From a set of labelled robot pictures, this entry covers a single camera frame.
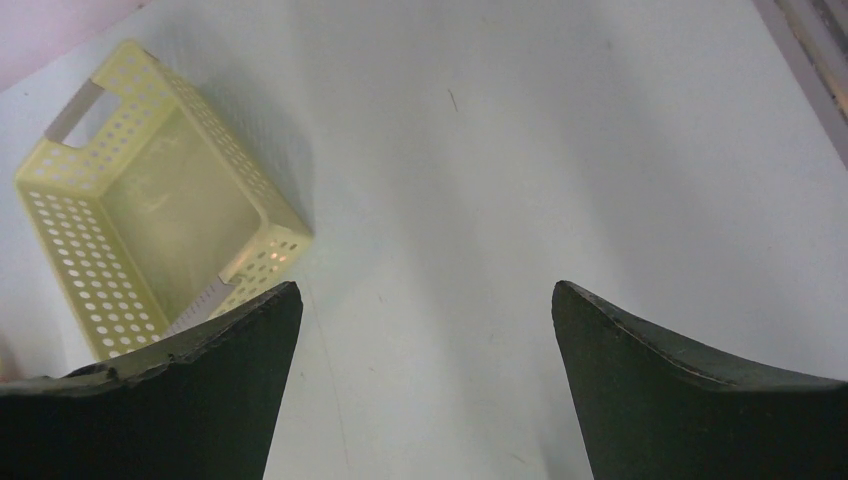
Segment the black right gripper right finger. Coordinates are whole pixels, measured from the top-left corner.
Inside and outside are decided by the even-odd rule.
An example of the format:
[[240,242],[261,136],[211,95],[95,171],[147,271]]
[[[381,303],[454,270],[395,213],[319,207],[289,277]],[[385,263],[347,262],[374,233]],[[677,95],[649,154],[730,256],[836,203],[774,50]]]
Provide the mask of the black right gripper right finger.
[[675,333],[569,281],[552,319],[597,479],[843,479],[847,385]]

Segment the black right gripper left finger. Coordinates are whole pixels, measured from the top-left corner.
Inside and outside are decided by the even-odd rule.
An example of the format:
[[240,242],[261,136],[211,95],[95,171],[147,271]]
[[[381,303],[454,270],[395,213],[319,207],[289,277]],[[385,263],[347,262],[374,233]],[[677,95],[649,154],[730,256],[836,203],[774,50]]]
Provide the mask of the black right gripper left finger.
[[60,377],[1,387],[5,479],[260,479],[300,332],[282,283]]

